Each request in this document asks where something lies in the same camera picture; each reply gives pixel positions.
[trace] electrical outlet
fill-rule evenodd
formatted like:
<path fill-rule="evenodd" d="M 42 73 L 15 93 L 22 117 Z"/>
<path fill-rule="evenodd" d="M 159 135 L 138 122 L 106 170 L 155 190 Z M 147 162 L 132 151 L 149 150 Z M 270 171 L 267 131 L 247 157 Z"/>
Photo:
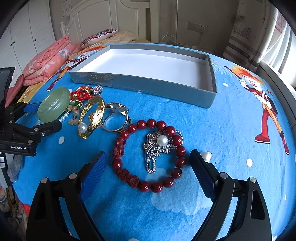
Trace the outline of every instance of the electrical outlet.
<path fill-rule="evenodd" d="M 188 22 L 187 29 L 199 33 L 206 34 L 207 33 L 207 26 L 206 25 L 201 25 L 198 23 L 192 23 Z"/>

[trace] white headboard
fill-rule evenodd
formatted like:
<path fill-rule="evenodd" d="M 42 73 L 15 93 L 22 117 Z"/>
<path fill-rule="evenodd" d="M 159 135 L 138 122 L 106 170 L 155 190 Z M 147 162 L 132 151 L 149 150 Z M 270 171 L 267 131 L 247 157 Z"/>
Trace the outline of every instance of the white headboard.
<path fill-rule="evenodd" d="M 150 27 L 151 42 L 157 43 L 159 1 L 83 0 L 68 13 L 69 23 L 65 26 L 61 22 L 61 32 L 63 36 L 70 36 L 72 43 L 78 43 L 108 28 L 130 31 L 137 39 L 147 39 L 147 27 Z M 150 9 L 150 18 L 147 18 L 146 9 Z"/>

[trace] wardrobe door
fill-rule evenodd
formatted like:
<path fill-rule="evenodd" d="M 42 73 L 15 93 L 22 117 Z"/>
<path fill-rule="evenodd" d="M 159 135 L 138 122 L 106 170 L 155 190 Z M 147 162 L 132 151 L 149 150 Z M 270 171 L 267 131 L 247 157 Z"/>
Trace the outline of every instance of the wardrobe door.
<path fill-rule="evenodd" d="M 18 76 L 22 74 L 22 70 L 20 69 L 15 52 L 13 50 L 10 36 L 10 25 L 8 25 L 0 39 L 0 68 L 4 67 L 15 67 L 15 71 L 13 72 L 12 76 L 12 82 L 10 84 L 10 87 L 13 87 Z"/>
<path fill-rule="evenodd" d="M 37 53 L 55 42 L 49 13 L 49 0 L 29 2 L 29 19 Z"/>
<path fill-rule="evenodd" d="M 10 33 L 18 63 L 21 70 L 24 70 L 27 63 L 37 54 L 31 34 L 28 4 L 12 19 Z"/>

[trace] silver screw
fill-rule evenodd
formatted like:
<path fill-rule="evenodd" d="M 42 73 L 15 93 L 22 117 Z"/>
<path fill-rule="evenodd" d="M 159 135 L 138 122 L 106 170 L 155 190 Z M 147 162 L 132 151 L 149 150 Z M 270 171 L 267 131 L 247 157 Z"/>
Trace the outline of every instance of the silver screw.
<path fill-rule="evenodd" d="M 77 177 L 77 174 L 76 173 L 71 173 L 70 175 L 69 175 L 69 178 L 70 179 L 75 179 Z"/>
<path fill-rule="evenodd" d="M 44 178 L 41 179 L 41 183 L 46 183 L 47 180 L 48 180 L 48 179 L 47 179 L 46 177 L 44 177 Z"/>
<path fill-rule="evenodd" d="M 223 179 L 226 179 L 226 178 L 228 178 L 228 175 L 225 172 L 221 172 L 220 177 Z"/>
<path fill-rule="evenodd" d="M 256 178 L 254 178 L 254 177 L 250 177 L 250 181 L 253 183 L 257 182 Z"/>

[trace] cardboard box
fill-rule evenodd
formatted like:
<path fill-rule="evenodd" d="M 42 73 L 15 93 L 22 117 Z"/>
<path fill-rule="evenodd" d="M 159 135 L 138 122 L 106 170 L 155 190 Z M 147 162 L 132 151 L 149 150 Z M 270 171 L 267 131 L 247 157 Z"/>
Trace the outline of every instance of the cardboard box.
<path fill-rule="evenodd" d="M 209 55 L 160 44 L 110 45 L 70 71 L 75 83 L 157 95 L 208 108 L 217 93 Z"/>

